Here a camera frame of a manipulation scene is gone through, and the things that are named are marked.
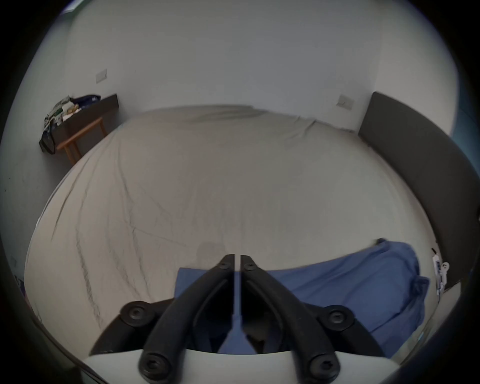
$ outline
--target dark gray headboard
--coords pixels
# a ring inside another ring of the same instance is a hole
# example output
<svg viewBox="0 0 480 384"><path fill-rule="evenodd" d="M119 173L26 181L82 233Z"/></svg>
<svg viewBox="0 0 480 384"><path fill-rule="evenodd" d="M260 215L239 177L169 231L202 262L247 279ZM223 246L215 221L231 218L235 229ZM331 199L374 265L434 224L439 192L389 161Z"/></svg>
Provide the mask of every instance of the dark gray headboard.
<svg viewBox="0 0 480 384"><path fill-rule="evenodd" d="M448 287L468 275L480 251L480 180L457 145L412 108L373 93L359 136L412 189L428 215Z"/></svg>

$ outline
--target blue cloth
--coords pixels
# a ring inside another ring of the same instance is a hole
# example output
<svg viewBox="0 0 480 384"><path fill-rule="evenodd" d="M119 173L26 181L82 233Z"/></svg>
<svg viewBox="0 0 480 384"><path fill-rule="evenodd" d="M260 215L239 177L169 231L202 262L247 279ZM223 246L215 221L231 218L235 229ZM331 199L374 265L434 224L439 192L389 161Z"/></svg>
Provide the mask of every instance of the blue cloth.
<svg viewBox="0 0 480 384"><path fill-rule="evenodd" d="M205 272L180 268L175 297ZM350 308L387 357L395 354L425 316L423 302L429 279L419 276L416 254L405 243L383 241L335 260L268 273L305 303L321 307L339 304ZM236 303L239 297L237 286ZM234 307L234 326L219 352L255 353L245 345L240 308Z"/></svg>

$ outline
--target wall switch plate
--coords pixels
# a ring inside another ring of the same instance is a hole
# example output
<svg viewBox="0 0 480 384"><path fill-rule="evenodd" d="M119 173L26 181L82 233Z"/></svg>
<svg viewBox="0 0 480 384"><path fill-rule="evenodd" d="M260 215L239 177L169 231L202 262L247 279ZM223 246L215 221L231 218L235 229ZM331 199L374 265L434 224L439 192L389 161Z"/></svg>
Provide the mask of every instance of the wall switch plate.
<svg viewBox="0 0 480 384"><path fill-rule="evenodd" d="M346 97L345 95L340 95L337 105L350 111L353 108L353 99L351 99L350 97Z"/></svg>
<svg viewBox="0 0 480 384"><path fill-rule="evenodd" d="M105 80L107 78L107 70L104 69L102 72L99 72L95 75L95 80L96 83L98 84L99 82Z"/></svg>

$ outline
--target wooden table leg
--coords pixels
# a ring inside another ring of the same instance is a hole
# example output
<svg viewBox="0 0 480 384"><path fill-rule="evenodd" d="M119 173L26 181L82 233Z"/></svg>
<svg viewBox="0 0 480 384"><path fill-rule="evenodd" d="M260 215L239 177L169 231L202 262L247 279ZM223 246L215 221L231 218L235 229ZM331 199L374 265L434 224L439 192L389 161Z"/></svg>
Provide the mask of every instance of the wooden table leg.
<svg viewBox="0 0 480 384"><path fill-rule="evenodd" d="M68 159L70 160L70 162L72 163L72 165L75 165L75 163L77 162L77 160L75 160L75 158L73 157L72 153L70 152L70 148L69 148L69 147L65 147L65 152L67 153Z"/></svg>
<svg viewBox="0 0 480 384"><path fill-rule="evenodd" d="M100 129L103 133L103 137L107 137L107 131L105 130L105 127L103 126L103 119L100 120Z"/></svg>
<svg viewBox="0 0 480 384"><path fill-rule="evenodd" d="M77 154L78 159L80 160L82 158L82 154L80 153L80 150L78 149L77 142L72 143L73 146L73 151Z"/></svg>

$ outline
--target white bed sheet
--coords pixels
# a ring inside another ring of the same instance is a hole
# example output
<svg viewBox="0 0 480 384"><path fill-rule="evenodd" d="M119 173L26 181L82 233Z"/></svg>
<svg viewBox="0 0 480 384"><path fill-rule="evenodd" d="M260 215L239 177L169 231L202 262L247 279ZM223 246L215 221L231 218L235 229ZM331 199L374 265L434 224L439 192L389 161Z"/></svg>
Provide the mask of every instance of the white bed sheet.
<svg viewBox="0 0 480 384"><path fill-rule="evenodd" d="M180 267L235 253L292 268L380 237L417 253L431 279L426 322L437 305L432 228L355 134L244 106L159 109L118 127L64 178L33 233L25 288L48 331L84 359L125 303L172 297Z"/></svg>

